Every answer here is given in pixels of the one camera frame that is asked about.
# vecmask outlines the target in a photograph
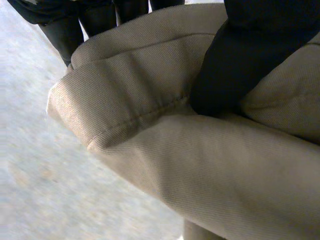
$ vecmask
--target beige trench coat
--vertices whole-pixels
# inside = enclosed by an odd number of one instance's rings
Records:
[[[196,115],[191,84],[226,18],[178,6],[89,39],[47,111],[183,216],[185,240],[320,239],[320,34],[243,99],[250,119]]]

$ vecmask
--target gray floor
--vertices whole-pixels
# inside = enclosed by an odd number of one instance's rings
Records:
[[[40,29],[6,0],[0,23],[3,239],[176,240],[179,216],[113,174],[47,117],[48,91],[65,66]]]

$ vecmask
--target black trousers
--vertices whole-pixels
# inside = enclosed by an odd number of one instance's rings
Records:
[[[114,0],[117,4],[128,1],[137,0]],[[111,4],[113,0],[8,0],[8,2],[29,23],[48,24],[66,16],[77,15],[79,6],[83,8],[99,7]],[[157,10],[182,5],[185,0],[151,0],[150,3],[152,9]]]

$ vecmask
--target black fabric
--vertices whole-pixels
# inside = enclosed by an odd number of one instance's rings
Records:
[[[207,50],[190,94],[191,107],[205,116],[235,107],[263,77],[320,31],[319,0],[224,3],[228,20]]]
[[[149,12],[148,0],[113,0],[118,22],[124,24]]]
[[[152,11],[184,4],[185,0],[150,0]]]
[[[89,7],[80,4],[79,19],[89,38],[117,26],[116,9],[112,2]]]
[[[77,16],[78,4],[98,7],[111,4],[112,0],[37,0],[36,4],[26,0],[8,0],[12,7],[29,23],[46,25],[68,16]]]
[[[68,66],[71,63],[72,54],[84,42],[78,17],[68,16],[39,27]]]

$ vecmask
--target person's leg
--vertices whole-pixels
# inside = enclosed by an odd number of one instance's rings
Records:
[[[148,0],[113,0],[119,24],[124,24],[149,12]]]
[[[68,66],[84,42],[75,2],[68,0],[8,0],[29,23],[38,24]]]
[[[185,0],[150,0],[152,11],[184,4]]]
[[[79,18],[89,37],[117,26],[112,0],[79,0]]]

